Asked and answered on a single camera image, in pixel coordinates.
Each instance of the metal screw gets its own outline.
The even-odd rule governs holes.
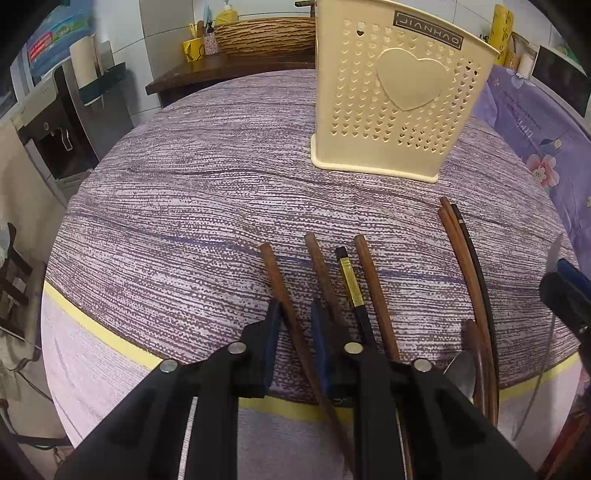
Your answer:
[[[236,355],[237,353],[246,352],[246,344],[242,342],[234,342],[228,345],[228,352]]]
[[[178,363],[176,360],[169,358],[160,364],[160,370],[165,374],[169,374],[170,372],[174,372],[178,367]]]
[[[345,352],[350,353],[351,355],[357,355],[358,353],[363,352],[363,345],[357,342],[349,342],[345,345]]]
[[[420,372],[428,372],[431,370],[432,364],[426,358],[417,358],[414,361],[413,366]]]

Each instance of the pink flower print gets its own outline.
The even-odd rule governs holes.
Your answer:
[[[556,187],[560,181],[560,175],[555,171],[556,159],[552,155],[544,155],[540,160],[535,153],[527,159],[527,168],[535,180],[543,187]]]

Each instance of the purple tablecloth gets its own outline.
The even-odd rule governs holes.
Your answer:
[[[554,203],[591,277],[591,141],[552,98],[512,70],[494,67],[472,115],[509,144]]]

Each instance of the black chopstick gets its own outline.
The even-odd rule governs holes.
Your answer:
[[[369,322],[368,311],[365,308],[363,295],[361,295],[361,290],[357,283],[357,278],[355,277],[355,272],[353,271],[353,265],[351,264],[347,249],[345,247],[338,247],[336,249],[336,258],[339,262],[340,274],[343,277],[343,282],[345,282],[347,296],[351,303],[355,321],[361,332],[362,343],[372,349],[376,349],[377,345],[375,343],[374,332]]]

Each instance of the white tile wall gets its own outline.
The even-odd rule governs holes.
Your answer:
[[[128,45],[113,54],[115,63],[125,62],[127,75],[122,84],[123,95],[127,103],[129,114],[145,112],[160,106],[156,94],[147,95],[145,86],[152,82],[152,71],[148,60],[145,40]]]
[[[474,35],[489,34],[495,5],[504,3],[515,14],[514,30],[527,40],[554,47],[561,41],[549,20],[529,0],[401,2],[453,22]],[[134,124],[151,118],[160,108],[157,96],[148,96],[145,86],[183,61],[179,50],[186,36],[184,28],[194,19],[203,18],[206,3],[213,18],[224,6],[223,0],[95,0],[98,37],[111,42],[115,61],[125,61],[128,68],[123,90]],[[308,15],[310,11],[308,7],[295,7],[293,0],[230,0],[230,4],[243,19]]]
[[[139,0],[139,11],[146,37],[193,23],[193,0]]]
[[[96,33],[116,52],[144,38],[138,0],[95,0]]]
[[[162,109],[160,107],[157,107],[157,108],[152,108],[150,110],[146,110],[146,111],[131,115],[131,123],[133,123],[134,128],[135,128],[138,125],[141,125],[144,122],[147,122],[148,120],[152,120],[152,117],[154,115],[156,115],[160,110],[162,110]]]
[[[453,23],[477,37],[491,33],[491,22],[489,20],[460,4],[456,5],[456,15],[453,18]]]
[[[134,126],[147,118],[144,112],[160,109],[157,95],[148,96],[145,86],[152,82],[150,62],[144,42],[139,0],[95,0],[96,33],[100,41],[110,41],[113,59],[125,62],[127,76],[122,90]]]
[[[191,38],[189,27],[177,28],[145,38],[150,68],[155,79],[185,61],[183,42]]]

